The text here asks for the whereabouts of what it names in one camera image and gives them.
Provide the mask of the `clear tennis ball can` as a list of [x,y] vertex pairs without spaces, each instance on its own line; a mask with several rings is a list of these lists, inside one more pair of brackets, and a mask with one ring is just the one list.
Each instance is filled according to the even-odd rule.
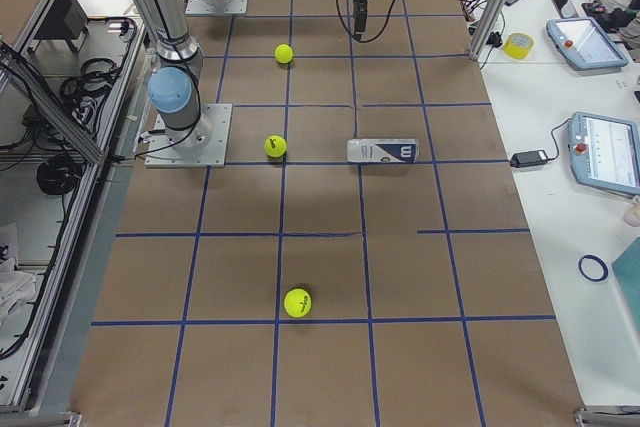
[[350,163],[410,164],[418,155],[416,139],[360,138],[350,139],[346,144]]

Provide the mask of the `tennis ball near base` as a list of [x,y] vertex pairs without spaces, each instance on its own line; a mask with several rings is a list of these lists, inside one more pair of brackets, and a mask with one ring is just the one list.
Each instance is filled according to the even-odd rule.
[[291,289],[285,294],[283,305],[288,316],[303,318],[311,311],[311,295],[304,288]]
[[289,64],[294,58],[294,51],[288,44],[279,44],[274,49],[274,57],[279,64]]

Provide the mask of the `middle tennis ball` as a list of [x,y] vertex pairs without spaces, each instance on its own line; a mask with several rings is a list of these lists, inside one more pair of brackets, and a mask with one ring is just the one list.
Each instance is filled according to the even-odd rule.
[[287,151],[286,139],[279,135],[271,135],[264,141],[265,154],[272,159],[281,158]]

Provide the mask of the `yellow tape roll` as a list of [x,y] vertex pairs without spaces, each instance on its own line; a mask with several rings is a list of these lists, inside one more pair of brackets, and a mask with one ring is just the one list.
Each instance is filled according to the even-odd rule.
[[511,33],[503,46],[504,53],[516,60],[525,59],[534,46],[534,39],[520,32]]

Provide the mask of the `black smartphone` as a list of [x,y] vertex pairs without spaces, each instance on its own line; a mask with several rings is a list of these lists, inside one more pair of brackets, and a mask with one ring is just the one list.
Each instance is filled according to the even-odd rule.
[[579,13],[571,0],[551,0],[561,19],[577,18]]

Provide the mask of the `black power adapter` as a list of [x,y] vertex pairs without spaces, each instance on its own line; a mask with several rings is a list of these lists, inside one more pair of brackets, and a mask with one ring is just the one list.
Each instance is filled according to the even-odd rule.
[[528,168],[545,165],[549,160],[544,150],[530,150],[514,153],[509,164],[512,168]]

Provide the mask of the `far teach pendant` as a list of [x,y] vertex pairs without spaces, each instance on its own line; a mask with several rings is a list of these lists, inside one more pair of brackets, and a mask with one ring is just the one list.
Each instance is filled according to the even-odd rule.
[[620,68],[628,64],[627,58],[593,18],[548,20],[546,33],[575,70]]

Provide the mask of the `teach pendant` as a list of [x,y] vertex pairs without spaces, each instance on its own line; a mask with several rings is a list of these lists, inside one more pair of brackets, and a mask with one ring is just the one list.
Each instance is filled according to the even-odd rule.
[[620,68],[628,64],[627,58],[593,18],[548,20],[546,33],[575,70]]
[[575,112],[568,132],[570,167],[579,184],[631,197],[639,195],[636,123]]

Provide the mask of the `near teach pendant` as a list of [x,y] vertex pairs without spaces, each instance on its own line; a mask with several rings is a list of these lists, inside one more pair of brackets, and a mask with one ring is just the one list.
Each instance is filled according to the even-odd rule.
[[570,167],[579,184],[631,197],[639,195],[636,123],[575,112],[568,132]]

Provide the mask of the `teal box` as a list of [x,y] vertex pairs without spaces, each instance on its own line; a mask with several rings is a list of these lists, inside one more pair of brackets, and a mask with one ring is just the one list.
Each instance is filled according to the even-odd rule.
[[639,239],[636,238],[613,262],[613,272],[626,305],[639,325]]

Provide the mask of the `white cloth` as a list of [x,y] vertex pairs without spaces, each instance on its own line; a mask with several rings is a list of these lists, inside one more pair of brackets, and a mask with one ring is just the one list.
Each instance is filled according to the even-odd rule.
[[36,276],[18,269],[17,224],[1,227],[1,322],[36,298]]

